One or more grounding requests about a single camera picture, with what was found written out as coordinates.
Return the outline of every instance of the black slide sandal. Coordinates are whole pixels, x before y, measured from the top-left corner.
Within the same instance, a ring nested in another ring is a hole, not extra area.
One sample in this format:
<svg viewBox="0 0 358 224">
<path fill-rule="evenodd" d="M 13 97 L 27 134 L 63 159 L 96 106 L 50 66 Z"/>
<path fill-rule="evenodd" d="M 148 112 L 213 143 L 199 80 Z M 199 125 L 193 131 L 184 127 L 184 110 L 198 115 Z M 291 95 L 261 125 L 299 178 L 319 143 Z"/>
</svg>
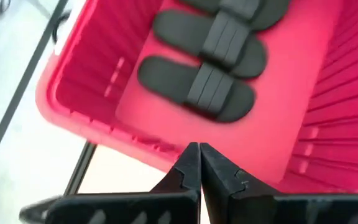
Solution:
<svg viewBox="0 0 358 224">
<path fill-rule="evenodd" d="M 169 10 L 154 20 L 155 36 L 178 49 L 210 59 L 237 78 L 255 78 L 266 67 L 263 43 L 249 28 L 220 12 L 215 18 Z"/>
<path fill-rule="evenodd" d="M 139 67 L 138 79 L 148 90 L 219 122 L 244 117 L 255 101 L 251 87 L 206 63 L 197 68 L 147 57 Z"/>
<path fill-rule="evenodd" d="M 276 24 L 288 11 L 290 0 L 182 0 L 208 12 L 217 14 L 220 10 L 250 24 L 255 30 L 264 30 Z"/>
</svg>

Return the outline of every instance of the slide sandal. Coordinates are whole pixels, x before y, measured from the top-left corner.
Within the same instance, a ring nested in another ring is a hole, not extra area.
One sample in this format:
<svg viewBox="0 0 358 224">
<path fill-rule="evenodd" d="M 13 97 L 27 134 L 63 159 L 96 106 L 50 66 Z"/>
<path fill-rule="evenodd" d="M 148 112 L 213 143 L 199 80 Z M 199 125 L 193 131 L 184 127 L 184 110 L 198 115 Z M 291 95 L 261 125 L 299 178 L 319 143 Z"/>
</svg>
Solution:
<svg viewBox="0 0 358 224">
<path fill-rule="evenodd" d="M 169 10 L 154 20 L 155 36 L 189 54 L 210 60 L 237 78 L 254 78 L 266 67 L 267 54 L 247 25 L 220 12 L 216 18 Z"/>
<path fill-rule="evenodd" d="M 276 24 L 288 11 L 290 0 L 182 0 L 202 11 L 217 14 L 223 10 L 264 30 Z"/>
<path fill-rule="evenodd" d="M 255 101 L 251 87 L 207 63 L 197 68 L 147 57 L 139 67 L 138 79 L 148 90 L 219 122 L 237 121 Z"/>
</svg>

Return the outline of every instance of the white floor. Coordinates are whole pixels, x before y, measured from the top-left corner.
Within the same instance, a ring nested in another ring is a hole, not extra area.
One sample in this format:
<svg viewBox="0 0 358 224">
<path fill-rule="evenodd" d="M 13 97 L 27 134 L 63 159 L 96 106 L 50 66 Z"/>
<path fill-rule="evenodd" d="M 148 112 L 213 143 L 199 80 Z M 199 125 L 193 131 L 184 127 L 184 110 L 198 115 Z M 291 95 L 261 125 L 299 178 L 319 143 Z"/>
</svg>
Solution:
<svg viewBox="0 0 358 224">
<path fill-rule="evenodd" d="M 0 121 L 48 22 L 29 1 L 12 0 L 0 18 Z M 52 12 L 57 0 L 41 3 Z M 85 143 L 46 122 L 35 105 L 52 51 L 49 43 L 0 145 L 0 224 L 20 223 L 23 206 L 62 194 Z"/>
</svg>

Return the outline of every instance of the pink plastic basket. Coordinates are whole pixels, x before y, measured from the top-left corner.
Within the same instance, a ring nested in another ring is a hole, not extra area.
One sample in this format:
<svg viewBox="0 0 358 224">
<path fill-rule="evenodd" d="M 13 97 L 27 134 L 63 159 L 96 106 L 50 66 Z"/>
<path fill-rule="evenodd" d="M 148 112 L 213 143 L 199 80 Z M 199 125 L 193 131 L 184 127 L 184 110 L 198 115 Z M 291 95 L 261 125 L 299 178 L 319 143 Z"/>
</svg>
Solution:
<svg viewBox="0 0 358 224">
<path fill-rule="evenodd" d="M 358 0 L 292 0 L 259 34 L 268 65 L 254 109 L 219 124 L 147 91 L 137 67 L 148 55 L 199 64 L 150 31 L 176 0 L 88 0 L 37 90 L 50 122 L 168 170 L 191 141 L 208 142 L 285 192 L 358 192 Z"/>
</svg>

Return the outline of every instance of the black metal rod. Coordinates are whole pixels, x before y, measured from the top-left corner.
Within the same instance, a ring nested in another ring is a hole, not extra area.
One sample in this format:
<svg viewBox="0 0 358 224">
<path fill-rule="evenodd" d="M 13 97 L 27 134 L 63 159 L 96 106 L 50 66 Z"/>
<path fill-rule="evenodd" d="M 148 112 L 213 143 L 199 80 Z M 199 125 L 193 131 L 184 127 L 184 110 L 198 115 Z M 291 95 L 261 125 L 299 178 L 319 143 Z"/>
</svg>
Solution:
<svg viewBox="0 0 358 224">
<path fill-rule="evenodd" d="M 78 189 L 80 188 L 82 180 L 86 174 L 86 170 L 91 163 L 96 147 L 97 145 L 90 143 L 89 141 L 85 143 L 81 156 L 78 159 L 73 174 L 71 175 L 64 195 L 72 195 L 78 192 Z"/>
</svg>

